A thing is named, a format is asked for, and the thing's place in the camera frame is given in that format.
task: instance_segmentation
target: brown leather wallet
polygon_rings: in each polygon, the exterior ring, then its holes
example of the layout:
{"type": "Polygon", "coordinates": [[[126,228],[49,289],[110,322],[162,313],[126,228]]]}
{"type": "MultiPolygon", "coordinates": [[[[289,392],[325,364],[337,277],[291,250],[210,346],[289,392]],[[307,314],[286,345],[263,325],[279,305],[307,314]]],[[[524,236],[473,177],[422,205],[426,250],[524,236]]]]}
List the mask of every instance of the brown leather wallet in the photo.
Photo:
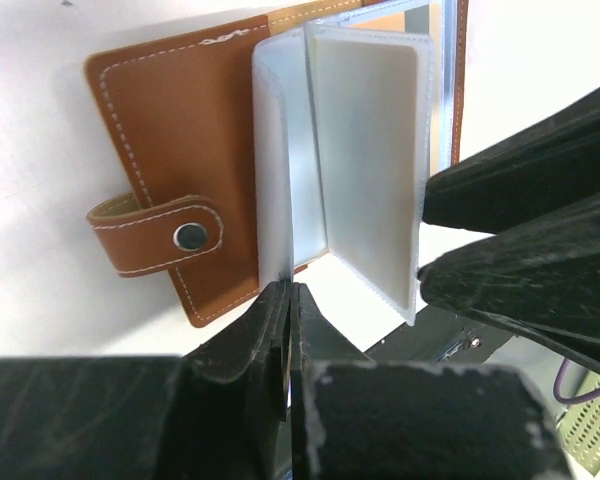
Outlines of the brown leather wallet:
{"type": "MultiPolygon", "coordinates": [[[[307,20],[381,1],[312,2],[88,59],[133,189],[88,214],[120,276],[167,270],[196,327],[257,294],[253,49],[307,20]]],[[[458,4],[454,162],[467,3],[458,4]]]]}

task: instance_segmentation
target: perforated basket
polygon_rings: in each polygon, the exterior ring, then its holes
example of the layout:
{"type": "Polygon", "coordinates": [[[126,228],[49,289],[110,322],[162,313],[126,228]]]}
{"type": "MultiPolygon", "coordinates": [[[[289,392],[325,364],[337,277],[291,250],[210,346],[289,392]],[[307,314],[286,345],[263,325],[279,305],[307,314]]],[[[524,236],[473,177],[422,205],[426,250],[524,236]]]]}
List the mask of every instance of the perforated basket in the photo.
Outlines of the perforated basket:
{"type": "MultiPolygon", "coordinates": [[[[578,395],[600,388],[600,375],[589,372],[578,395]]],[[[558,426],[564,449],[589,473],[600,470],[600,398],[569,408],[558,426]]]]}

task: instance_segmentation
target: cable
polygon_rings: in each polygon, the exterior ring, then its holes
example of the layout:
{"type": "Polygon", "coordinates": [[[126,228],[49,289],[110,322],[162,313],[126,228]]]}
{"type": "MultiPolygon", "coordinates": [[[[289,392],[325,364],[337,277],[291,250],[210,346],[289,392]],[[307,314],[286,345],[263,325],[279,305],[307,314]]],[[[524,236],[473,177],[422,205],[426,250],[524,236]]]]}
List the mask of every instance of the cable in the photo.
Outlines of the cable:
{"type": "Polygon", "coordinates": [[[556,380],[553,382],[554,398],[563,405],[578,405],[579,403],[590,402],[591,400],[595,400],[596,398],[600,397],[600,388],[572,398],[565,398],[562,396],[560,390],[562,389],[562,381],[564,380],[565,373],[567,373],[567,367],[569,366],[569,363],[571,362],[565,358],[562,361],[562,365],[560,365],[560,369],[556,375],[556,380]]]}

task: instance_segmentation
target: snap button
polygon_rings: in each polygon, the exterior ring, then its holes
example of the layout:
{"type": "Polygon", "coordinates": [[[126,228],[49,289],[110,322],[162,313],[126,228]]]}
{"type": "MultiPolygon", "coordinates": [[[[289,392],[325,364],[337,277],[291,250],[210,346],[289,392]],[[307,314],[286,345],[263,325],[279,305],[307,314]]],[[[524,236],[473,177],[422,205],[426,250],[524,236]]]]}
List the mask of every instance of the snap button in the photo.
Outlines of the snap button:
{"type": "Polygon", "coordinates": [[[207,243],[208,238],[207,229],[199,223],[185,223],[176,228],[173,233],[173,243],[185,252],[195,252],[201,249],[207,243]]]}

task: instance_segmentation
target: wallet strap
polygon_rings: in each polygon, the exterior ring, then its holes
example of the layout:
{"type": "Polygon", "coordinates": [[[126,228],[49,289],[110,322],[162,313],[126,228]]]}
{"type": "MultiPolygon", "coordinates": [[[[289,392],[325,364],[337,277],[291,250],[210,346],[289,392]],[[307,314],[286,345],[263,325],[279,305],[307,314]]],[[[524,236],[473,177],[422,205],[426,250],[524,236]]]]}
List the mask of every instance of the wallet strap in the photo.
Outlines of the wallet strap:
{"type": "Polygon", "coordinates": [[[101,203],[87,218],[122,277],[183,266],[222,248],[222,218],[209,200],[199,196],[142,209],[136,196],[126,193],[101,203]],[[179,243],[178,232],[187,226],[201,236],[198,248],[179,243]]]}

